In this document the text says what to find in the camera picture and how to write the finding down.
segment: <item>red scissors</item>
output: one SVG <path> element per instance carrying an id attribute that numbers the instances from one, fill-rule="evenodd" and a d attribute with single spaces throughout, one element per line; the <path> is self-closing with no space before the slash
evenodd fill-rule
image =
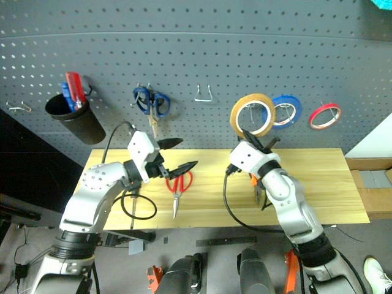
<path id="1" fill-rule="evenodd" d="M 167 189 L 169 189 L 170 192 L 173 192 L 173 197 L 174 197 L 173 218 L 174 219 L 176 218 L 176 215 L 177 215 L 177 210 L 178 210 L 178 206 L 179 206 L 179 198 L 181 197 L 181 194 L 183 192 L 188 190 L 188 188 L 190 187 L 190 185 L 192 184 L 192 181 L 194 179 L 194 177 L 190 171 L 187 173 L 190 176 L 190 180 L 189 180 L 188 186 L 186 186 L 185 188 L 184 188 L 184 175 L 181 175 L 181 176 L 178 176 L 177 178 L 175 178 L 173 187 L 170 187 L 170 182 L 168 179 L 166 179 Z"/>

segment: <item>light wooden tabletop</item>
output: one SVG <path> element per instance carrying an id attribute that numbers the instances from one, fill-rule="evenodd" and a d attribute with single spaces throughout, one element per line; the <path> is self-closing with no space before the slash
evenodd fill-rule
<path id="1" fill-rule="evenodd" d="M 238 225 L 227 213 L 222 200 L 224 171 L 228 165 L 229 149 L 163 150 L 165 168 L 198 160 L 192 169 L 194 182 L 183 193 L 176 219 L 172 218 L 173 195 L 162 178 L 144 184 L 140 193 L 157 205 L 157 215 L 150 220 L 135 220 L 134 229 L 232 227 Z M 368 215 L 356 189 L 350 170 L 340 149 L 275 149 L 281 165 L 304 186 L 307 202 L 314 208 L 323 224 L 356 224 L 369 222 Z M 100 163 L 103 150 L 92 150 L 85 169 Z M 106 163 L 130 159 L 126 149 L 109 150 Z M 234 214 L 249 225 L 278 224 L 272 206 L 260 211 L 254 199 L 253 187 L 246 173 L 228 178 L 227 198 Z M 126 198 L 132 212 L 132 200 Z M 136 215 L 149 216 L 150 203 L 137 200 Z M 128 230 L 131 218 L 115 203 L 105 225 L 106 230 Z"/>

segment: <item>scissors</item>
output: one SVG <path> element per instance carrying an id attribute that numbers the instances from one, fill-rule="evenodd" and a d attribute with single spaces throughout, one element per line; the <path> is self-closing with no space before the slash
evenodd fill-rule
<path id="1" fill-rule="evenodd" d="M 170 110 L 170 99 L 157 91 L 145 87 L 137 87 L 133 91 L 134 98 L 138 108 L 145 114 L 148 115 L 148 122 L 153 129 L 154 137 L 157 136 L 157 118 L 164 118 L 168 115 Z"/>
<path id="2" fill-rule="evenodd" d="M 190 180 L 189 180 L 188 186 L 186 186 L 185 188 L 184 188 L 184 175 L 181 175 L 181 176 L 175 178 L 173 187 L 170 187 L 169 180 L 166 179 L 167 189 L 169 189 L 170 192 L 173 192 L 173 197 L 174 197 L 173 219 L 175 219 L 176 215 L 177 215 L 177 210 L 178 210 L 178 206 L 179 206 L 179 199 L 181 197 L 181 194 L 183 192 L 185 192 L 186 190 L 188 190 L 188 188 L 190 187 L 190 185 L 192 184 L 192 181 L 194 179 L 194 177 L 190 171 L 187 173 L 190 176 Z"/>

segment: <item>white sneaker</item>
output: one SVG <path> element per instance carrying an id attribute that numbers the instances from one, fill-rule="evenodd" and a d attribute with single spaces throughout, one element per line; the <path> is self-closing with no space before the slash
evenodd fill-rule
<path id="1" fill-rule="evenodd" d="M 392 281 L 384 273 L 380 263 L 368 257 L 363 264 L 363 273 L 372 287 L 373 294 L 385 294 L 392 287 Z"/>

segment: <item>blue tape roll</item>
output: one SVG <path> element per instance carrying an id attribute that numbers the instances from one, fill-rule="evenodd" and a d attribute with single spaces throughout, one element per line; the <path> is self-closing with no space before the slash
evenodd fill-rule
<path id="1" fill-rule="evenodd" d="M 283 121 L 283 124 L 280 124 L 279 122 L 274 122 L 274 125 L 272 127 L 273 129 L 280 130 L 284 129 L 285 127 L 290 127 L 293 123 L 299 120 L 302 112 L 302 106 L 298 98 L 290 95 L 282 95 L 272 99 L 272 102 L 274 103 L 275 108 L 280 104 L 289 104 L 295 109 L 295 114 L 292 115 L 291 119 L 285 119 Z M 262 120 L 266 120 L 266 111 L 264 109 L 262 110 Z"/>

